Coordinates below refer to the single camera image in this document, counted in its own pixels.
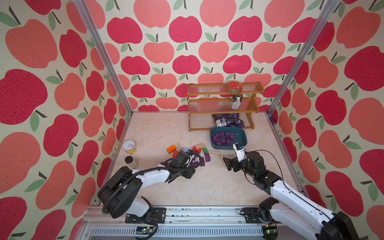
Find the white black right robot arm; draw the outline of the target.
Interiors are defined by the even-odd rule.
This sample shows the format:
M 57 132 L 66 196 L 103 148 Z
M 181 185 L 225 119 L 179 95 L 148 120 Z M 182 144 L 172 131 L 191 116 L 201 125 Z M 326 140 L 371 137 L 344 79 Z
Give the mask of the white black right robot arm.
M 247 152 L 240 143 L 233 148 L 237 156 L 223 158 L 227 169 L 252 177 L 253 184 L 269 195 L 259 204 L 258 215 L 262 221 L 280 222 L 308 240 L 359 239 L 348 215 L 334 213 L 293 189 L 282 175 L 267 170 L 259 151 Z

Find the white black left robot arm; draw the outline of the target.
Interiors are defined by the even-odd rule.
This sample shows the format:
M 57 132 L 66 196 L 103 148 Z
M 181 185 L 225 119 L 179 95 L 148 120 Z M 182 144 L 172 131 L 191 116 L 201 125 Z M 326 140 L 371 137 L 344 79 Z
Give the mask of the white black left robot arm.
M 103 205 L 102 213 L 113 219 L 129 215 L 149 222 L 155 214 L 155 208 L 145 197 L 137 198 L 140 190 L 159 183 L 169 184 L 178 177 L 191 179 L 202 162 L 203 157 L 199 153 L 188 150 L 152 168 L 120 168 L 98 192 Z

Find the teal storage bin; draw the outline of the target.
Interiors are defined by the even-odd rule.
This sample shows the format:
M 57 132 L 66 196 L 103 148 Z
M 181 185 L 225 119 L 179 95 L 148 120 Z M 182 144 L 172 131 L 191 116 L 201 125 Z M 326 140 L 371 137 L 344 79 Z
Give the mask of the teal storage bin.
M 230 135 L 235 135 L 235 139 L 231 140 Z M 218 143 L 214 143 L 213 137 L 219 139 Z M 248 143 L 246 132 L 242 128 L 235 127 L 215 127 L 210 130 L 211 145 L 217 150 L 233 150 L 233 144 L 243 143 L 245 146 Z

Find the orange block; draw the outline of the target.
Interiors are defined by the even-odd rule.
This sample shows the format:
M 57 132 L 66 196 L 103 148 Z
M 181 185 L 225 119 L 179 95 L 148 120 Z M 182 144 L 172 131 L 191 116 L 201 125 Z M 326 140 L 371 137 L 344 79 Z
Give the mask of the orange block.
M 167 148 L 167 153 L 168 154 L 172 154 L 174 151 L 176 151 L 177 150 L 177 148 L 176 148 L 176 146 L 175 145 L 172 145 L 172 146 L 170 146 L 169 148 Z

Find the red block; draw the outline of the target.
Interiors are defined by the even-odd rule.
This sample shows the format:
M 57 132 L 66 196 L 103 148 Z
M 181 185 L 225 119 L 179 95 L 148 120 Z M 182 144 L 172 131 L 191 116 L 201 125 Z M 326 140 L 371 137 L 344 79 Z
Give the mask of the red block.
M 202 152 L 202 148 L 197 149 L 195 146 L 193 146 L 193 151 L 200 154 Z

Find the tan wooden flat block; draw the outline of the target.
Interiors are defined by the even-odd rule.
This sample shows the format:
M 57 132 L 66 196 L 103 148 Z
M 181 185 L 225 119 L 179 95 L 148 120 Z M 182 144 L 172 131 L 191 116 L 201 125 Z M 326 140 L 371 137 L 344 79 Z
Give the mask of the tan wooden flat block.
M 219 151 L 213 151 L 213 150 L 210 150 L 210 151 L 209 151 L 209 154 L 210 154 L 210 155 L 214 155 L 214 156 L 221 156 L 221 155 L 222 155 L 221 152 L 219 152 Z

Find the purple upright brick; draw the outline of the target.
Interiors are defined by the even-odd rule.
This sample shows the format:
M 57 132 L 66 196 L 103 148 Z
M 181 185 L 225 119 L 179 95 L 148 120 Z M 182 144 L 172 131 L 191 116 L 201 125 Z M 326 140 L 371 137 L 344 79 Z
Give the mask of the purple upright brick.
M 211 157 L 210 157 L 209 153 L 205 153 L 205 161 L 206 162 L 210 162 L 211 161 Z

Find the tan short block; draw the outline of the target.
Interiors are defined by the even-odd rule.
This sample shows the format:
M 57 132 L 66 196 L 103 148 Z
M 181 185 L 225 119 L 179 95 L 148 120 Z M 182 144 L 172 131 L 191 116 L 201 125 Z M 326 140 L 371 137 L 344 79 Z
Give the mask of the tan short block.
M 204 144 L 198 144 L 198 145 L 195 145 L 195 148 L 196 149 L 203 149 L 205 147 Z

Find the purple snack bag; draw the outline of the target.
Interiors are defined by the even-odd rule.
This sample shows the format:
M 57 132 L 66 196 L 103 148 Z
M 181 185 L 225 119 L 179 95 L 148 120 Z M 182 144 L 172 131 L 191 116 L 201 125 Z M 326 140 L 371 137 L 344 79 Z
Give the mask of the purple snack bag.
M 212 114 L 212 117 L 217 127 L 245 127 L 238 113 Z

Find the glass jar black lid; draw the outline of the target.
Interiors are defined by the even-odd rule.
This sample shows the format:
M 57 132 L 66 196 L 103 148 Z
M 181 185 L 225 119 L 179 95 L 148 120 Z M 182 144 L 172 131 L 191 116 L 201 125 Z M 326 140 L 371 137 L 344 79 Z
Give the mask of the glass jar black lid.
M 132 156 L 125 157 L 125 162 L 131 170 L 135 170 L 138 168 L 138 164 Z

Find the yellow peach tin can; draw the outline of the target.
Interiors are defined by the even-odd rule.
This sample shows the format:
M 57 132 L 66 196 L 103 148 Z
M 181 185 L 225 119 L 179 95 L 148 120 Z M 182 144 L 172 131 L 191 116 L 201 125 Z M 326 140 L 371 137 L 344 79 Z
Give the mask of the yellow peach tin can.
M 133 155 L 137 151 L 137 147 L 134 141 L 127 140 L 123 144 L 123 149 L 128 155 Z

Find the orange wooden shelf rack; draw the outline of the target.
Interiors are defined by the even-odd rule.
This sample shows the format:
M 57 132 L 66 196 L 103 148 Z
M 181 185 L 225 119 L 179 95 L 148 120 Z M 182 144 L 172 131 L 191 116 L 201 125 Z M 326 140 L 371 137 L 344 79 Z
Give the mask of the orange wooden shelf rack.
M 227 84 L 188 84 L 188 129 L 189 131 L 209 131 L 216 124 L 212 114 L 237 113 L 245 124 L 245 129 L 254 129 L 252 113 L 258 113 L 256 96 L 264 93 L 261 83 L 243 83 L 241 94 L 244 96 L 238 110 L 231 108 L 231 98 L 220 98 L 229 95 Z

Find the small green white bottle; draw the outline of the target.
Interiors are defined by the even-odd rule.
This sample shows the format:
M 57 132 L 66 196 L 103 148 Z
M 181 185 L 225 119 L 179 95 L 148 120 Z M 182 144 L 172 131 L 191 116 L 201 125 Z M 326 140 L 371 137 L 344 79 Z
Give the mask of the small green white bottle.
M 235 111 L 238 110 L 241 106 L 242 100 L 243 100 L 242 94 L 233 95 L 232 102 L 231 102 L 231 109 Z

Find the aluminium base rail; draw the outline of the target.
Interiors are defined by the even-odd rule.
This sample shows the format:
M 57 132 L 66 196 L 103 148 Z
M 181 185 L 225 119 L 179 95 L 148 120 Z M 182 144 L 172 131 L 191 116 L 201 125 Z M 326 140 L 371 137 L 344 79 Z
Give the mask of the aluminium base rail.
M 150 224 L 124 214 L 117 219 L 90 207 L 74 240 L 308 240 L 315 230 L 304 221 L 297 224 L 265 223 L 255 206 L 156 206 Z M 159 229 L 153 236 L 150 233 Z

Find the aluminium right corner post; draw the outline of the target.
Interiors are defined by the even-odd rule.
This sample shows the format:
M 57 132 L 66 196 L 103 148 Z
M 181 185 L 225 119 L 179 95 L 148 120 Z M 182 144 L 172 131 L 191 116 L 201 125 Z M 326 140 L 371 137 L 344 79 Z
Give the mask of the aluminium right corner post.
M 315 24 L 309 33 L 309 36 L 307 37 L 306 41 L 303 43 L 303 47 L 300 49 L 299 54 L 297 55 L 289 73 L 284 78 L 281 87 L 279 88 L 276 96 L 271 102 L 271 105 L 266 113 L 266 116 L 269 119 L 272 118 L 272 114 L 277 108 L 278 104 L 281 102 L 281 99 L 284 93 L 286 92 L 286 90 L 288 89 L 288 86 L 291 84 L 291 81 L 294 79 L 296 73 L 298 72 L 299 68 L 303 64 L 306 56 L 314 47 L 314 44 L 318 39 L 320 33 L 324 29 L 326 23 L 328 22 L 328 19 L 331 17 L 334 10 L 338 7 L 340 3 L 341 1 L 337 1 L 337 0 L 327 1 L 325 3 L 323 9 L 320 12 L 319 17 L 315 21 Z

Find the aluminium corner post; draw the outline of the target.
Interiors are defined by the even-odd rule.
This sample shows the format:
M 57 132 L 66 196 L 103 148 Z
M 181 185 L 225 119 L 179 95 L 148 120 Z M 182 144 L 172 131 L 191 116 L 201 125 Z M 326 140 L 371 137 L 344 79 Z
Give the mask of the aluminium corner post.
M 92 39 L 93 43 L 95 44 L 95 47 L 99 53 L 99 56 L 103 62 L 103 65 L 105 66 L 107 74 L 109 75 L 109 77 L 113 83 L 113 86 L 114 86 L 115 90 L 117 91 L 117 95 L 118 95 L 119 99 L 121 100 L 123 107 L 125 108 L 125 110 L 127 112 L 127 116 L 129 118 L 131 118 L 133 115 L 133 110 L 132 110 L 130 103 L 128 101 L 128 98 L 125 94 L 125 90 L 124 90 L 123 85 L 120 81 L 120 78 L 119 78 L 119 76 L 118 76 L 117 72 L 115 71 L 115 68 L 112 64 L 112 60 L 109 56 L 107 48 L 105 47 L 105 44 L 100 37 L 97 26 L 96 26 L 96 24 L 92 18 L 91 11 L 87 6 L 86 1 L 77 0 L 74 2 L 75 2 L 75 5 L 79 11 L 79 14 L 80 14 L 83 22 L 84 22 L 84 24 L 85 24 L 85 26 L 86 26 L 86 28 L 87 28 L 90 36 L 91 36 L 91 39 Z
M 271 102 L 271 105 L 266 113 L 266 116 L 269 119 L 272 118 L 272 114 L 277 108 L 278 104 L 281 102 L 281 99 L 284 93 L 286 92 L 286 90 L 288 89 L 288 86 L 291 84 L 291 81 L 294 79 L 296 73 L 298 72 L 299 68 L 303 64 L 306 56 L 314 47 L 314 44 L 318 39 L 320 33 L 324 29 L 326 23 L 328 22 L 328 19 L 331 17 L 334 10 L 338 7 L 340 3 L 341 1 L 337 1 L 337 0 L 327 1 L 325 3 L 323 9 L 320 12 L 319 17 L 315 21 L 315 24 L 309 33 L 309 36 L 307 37 L 306 41 L 303 43 L 303 47 L 300 49 L 299 54 L 297 55 L 289 73 L 284 78 L 281 87 L 279 88 L 276 96 Z

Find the aluminium left corner post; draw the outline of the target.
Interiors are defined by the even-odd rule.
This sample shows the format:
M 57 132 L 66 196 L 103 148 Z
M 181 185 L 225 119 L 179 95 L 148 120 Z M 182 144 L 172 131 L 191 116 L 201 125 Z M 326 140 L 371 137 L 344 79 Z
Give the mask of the aluminium left corner post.
M 84 24 L 85 24 L 85 26 L 86 26 L 86 28 L 87 28 L 90 36 L 91 36 L 91 39 L 92 39 L 93 43 L 95 44 L 95 47 L 99 53 L 99 56 L 103 62 L 103 65 L 105 66 L 107 74 L 109 75 L 109 77 L 113 83 L 113 86 L 114 86 L 115 90 L 117 91 L 117 95 L 118 95 L 119 99 L 121 100 L 123 107 L 125 108 L 125 110 L 127 112 L 127 116 L 129 118 L 131 118 L 133 115 L 133 110 L 132 110 L 130 103 L 128 101 L 128 98 L 125 94 L 125 90 L 124 90 L 123 85 L 120 81 L 120 78 L 119 78 L 119 76 L 118 76 L 117 72 L 115 71 L 115 68 L 112 64 L 112 60 L 109 56 L 107 48 L 105 47 L 105 44 L 100 37 L 97 26 L 96 26 L 96 24 L 92 18 L 91 11 L 87 6 L 86 1 L 77 0 L 74 2 L 75 2 L 75 5 L 79 11 L 79 14 L 80 14 L 83 22 L 84 22 Z

